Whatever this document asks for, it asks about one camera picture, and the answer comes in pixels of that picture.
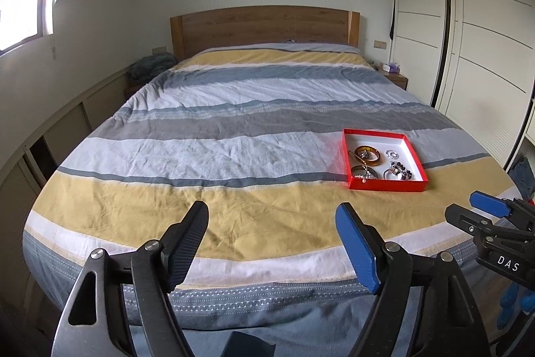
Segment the dark brown bangle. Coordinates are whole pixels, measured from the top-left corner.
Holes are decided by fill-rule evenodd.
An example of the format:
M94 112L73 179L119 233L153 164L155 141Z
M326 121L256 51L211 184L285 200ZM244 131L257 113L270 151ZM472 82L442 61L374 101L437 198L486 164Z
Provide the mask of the dark brown bangle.
M364 166L363 164L355 165L351 168L351 174L355 178L364 178L364 179L376 179L378 178L377 173L370 167Z

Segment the white wardrobe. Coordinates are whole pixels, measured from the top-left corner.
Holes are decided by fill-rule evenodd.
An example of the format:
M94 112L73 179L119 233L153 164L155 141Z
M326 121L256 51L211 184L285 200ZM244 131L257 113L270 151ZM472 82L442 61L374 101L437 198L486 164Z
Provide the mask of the white wardrobe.
M512 165L534 99L534 0L395 0L408 90Z

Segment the wall outlet plate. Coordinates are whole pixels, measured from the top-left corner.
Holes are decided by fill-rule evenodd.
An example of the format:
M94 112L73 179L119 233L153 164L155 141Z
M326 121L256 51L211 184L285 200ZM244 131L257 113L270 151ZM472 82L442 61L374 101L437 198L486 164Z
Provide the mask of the wall outlet plate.
M376 48L376 49L385 50L386 47L387 47L387 43L385 41L377 41L377 40L375 40L373 42L373 47Z

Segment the amber resin bangle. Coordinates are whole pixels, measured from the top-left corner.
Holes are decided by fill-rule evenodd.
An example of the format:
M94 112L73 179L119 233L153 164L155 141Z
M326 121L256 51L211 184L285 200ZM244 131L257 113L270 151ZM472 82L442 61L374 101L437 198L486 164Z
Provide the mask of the amber resin bangle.
M354 156L367 166L377 166L382 162L380 151L372 146L362 145L354 150Z

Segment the silver metal bangle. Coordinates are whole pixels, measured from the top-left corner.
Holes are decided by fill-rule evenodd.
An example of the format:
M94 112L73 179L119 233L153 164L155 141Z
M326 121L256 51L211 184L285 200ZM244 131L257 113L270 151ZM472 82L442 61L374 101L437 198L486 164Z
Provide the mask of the silver metal bangle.
M401 180L403 178L403 172L397 168L389 168L383 174L384 180Z

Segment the striped duvet cover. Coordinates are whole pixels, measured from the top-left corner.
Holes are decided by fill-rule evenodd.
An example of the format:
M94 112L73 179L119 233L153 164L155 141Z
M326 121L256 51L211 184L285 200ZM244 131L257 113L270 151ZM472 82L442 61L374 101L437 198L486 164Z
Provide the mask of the striped duvet cover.
M347 128L405 135L422 192L351 190ZM444 211L480 190L518 197L466 131L337 44L211 49L143 86L59 165L24 227L24 259L64 306L96 248L129 252L201 200L209 226L172 309L199 356L234 330L278 356L345 356L373 303L335 229L350 203L406 251L450 251L483 307L496 276Z

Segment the dark folded clothes pile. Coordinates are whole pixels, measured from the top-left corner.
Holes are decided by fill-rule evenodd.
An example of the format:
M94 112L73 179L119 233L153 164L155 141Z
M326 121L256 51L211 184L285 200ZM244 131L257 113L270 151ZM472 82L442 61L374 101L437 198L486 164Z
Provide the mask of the dark folded clothes pile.
M131 64L127 75L132 84L146 83L177 64L177 58L173 54L153 54Z

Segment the red jewelry box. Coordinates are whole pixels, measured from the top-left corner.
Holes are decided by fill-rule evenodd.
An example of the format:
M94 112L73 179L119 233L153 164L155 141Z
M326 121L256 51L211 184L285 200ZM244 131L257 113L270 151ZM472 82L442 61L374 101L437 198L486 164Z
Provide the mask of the red jewelry box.
M367 145L378 149L382 162L377 166L367 166L354 156L358 146ZM428 178L423 170L414 147L404 134L378 130L345 128L342 133L342 152L345 160L347 187L351 190L372 190L381 192L422 192ZM376 179L355 178L351 168L363 164L372 168L378 175ZM384 180L386 169L397 168L403 172L401 180Z

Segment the low wall cabinet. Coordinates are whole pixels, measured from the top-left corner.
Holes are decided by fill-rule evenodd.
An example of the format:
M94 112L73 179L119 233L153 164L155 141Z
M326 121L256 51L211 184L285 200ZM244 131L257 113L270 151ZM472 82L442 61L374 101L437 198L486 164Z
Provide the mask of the low wall cabinet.
M36 129L1 167L1 235L20 237L33 201L55 169L125 103L122 69L73 98Z

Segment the right wooden nightstand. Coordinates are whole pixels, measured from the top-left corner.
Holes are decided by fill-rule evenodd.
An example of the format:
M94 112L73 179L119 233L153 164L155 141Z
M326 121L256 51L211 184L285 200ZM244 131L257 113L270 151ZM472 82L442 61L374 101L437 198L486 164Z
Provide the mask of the right wooden nightstand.
M396 86L400 87L403 90L407 90L408 79L405 76L401 75L400 73L386 72L379 67L375 67L374 69Z

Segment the left wooden nightstand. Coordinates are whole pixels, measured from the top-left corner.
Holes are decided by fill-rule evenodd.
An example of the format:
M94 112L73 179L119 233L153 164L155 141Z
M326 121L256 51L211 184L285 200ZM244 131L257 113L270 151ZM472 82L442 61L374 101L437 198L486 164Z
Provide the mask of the left wooden nightstand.
M143 84L131 85L123 91L124 98L128 101L136 92L143 88Z

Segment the wooden nightstand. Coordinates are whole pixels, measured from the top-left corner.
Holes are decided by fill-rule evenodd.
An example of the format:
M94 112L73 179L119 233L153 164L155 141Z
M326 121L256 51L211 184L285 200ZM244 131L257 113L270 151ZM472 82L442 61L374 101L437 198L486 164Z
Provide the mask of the wooden nightstand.
M400 73L386 72L379 67L375 67L374 69L396 86L400 87L403 90L407 90L408 79L405 76L401 75Z
M136 92L143 88L143 84L131 85L123 91L124 98L128 101Z

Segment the silver pendant charm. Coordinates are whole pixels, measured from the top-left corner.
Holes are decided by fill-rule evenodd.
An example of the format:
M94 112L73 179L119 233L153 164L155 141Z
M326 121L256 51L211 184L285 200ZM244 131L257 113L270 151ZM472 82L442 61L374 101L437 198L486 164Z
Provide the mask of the silver pendant charm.
M371 160L375 155L371 150L361 150L359 154L363 160Z

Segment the wooden headboard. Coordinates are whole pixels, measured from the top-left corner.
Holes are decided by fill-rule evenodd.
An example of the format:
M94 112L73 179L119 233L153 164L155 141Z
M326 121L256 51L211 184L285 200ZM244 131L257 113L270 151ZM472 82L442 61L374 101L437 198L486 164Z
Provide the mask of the wooden headboard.
M299 5L257 5L170 19L173 54L186 60L207 49L266 42L324 42L357 47L361 14Z

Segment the purple tissue box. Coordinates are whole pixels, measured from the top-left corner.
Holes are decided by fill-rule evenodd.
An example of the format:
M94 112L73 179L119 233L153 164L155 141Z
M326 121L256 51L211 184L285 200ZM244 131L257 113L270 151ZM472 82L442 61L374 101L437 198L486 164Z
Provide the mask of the purple tissue box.
M385 72L390 74L400 73L400 65L398 63L384 63L382 68Z

